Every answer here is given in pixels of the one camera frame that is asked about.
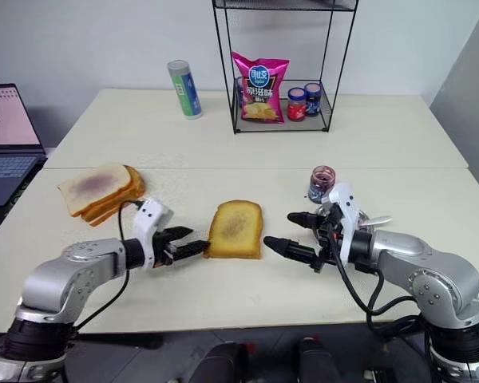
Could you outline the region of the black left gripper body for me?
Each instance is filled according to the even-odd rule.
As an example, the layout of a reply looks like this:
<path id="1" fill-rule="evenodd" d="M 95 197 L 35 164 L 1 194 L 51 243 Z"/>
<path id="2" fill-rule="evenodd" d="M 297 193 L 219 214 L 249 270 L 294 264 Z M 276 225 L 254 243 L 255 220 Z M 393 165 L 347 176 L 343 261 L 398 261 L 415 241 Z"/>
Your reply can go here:
<path id="1" fill-rule="evenodd" d="M 153 267 L 170 266 L 173 264 L 170 242 L 173 241 L 172 228 L 157 231 L 152 237 L 152 249 L 154 254 Z"/>

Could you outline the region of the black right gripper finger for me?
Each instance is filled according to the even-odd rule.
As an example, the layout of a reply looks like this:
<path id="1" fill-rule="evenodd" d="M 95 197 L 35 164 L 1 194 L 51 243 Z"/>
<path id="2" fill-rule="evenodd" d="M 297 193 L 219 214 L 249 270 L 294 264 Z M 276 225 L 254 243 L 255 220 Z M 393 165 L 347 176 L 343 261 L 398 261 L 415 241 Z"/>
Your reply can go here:
<path id="1" fill-rule="evenodd" d="M 291 212 L 287 215 L 287 219 L 307 229 L 318 229 L 323 224 L 323 216 L 310 212 Z"/>
<path id="2" fill-rule="evenodd" d="M 265 236 L 263 238 L 263 243 L 275 253 L 296 262 L 314 263 L 318 258 L 312 247 L 305 247 L 289 239 Z"/>

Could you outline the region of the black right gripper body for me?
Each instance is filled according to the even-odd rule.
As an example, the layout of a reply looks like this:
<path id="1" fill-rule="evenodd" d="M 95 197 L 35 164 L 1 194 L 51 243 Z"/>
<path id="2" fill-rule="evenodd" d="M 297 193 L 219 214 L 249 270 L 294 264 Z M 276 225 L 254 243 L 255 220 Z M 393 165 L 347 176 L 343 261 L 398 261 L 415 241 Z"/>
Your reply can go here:
<path id="1" fill-rule="evenodd" d="M 327 215 L 317 215 L 313 232 L 321 249 L 312 267 L 316 273 L 320 273 L 326 263 L 334 266 L 338 266 L 341 263 L 335 228 L 341 225 L 342 217 L 342 211 L 336 203 L 331 206 Z"/>

